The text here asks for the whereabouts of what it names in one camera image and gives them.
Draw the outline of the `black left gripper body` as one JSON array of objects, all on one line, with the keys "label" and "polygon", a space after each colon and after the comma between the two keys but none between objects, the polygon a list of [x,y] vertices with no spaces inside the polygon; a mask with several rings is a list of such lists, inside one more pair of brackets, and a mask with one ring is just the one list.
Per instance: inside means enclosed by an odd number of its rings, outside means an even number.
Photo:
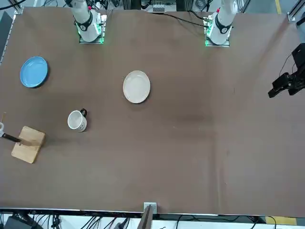
[{"label": "black left gripper body", "polygon": [[292,56],[297,70],[289,76],[289,95],[295,95],[305,88],[305,43],[299,44],[293,50]]}]

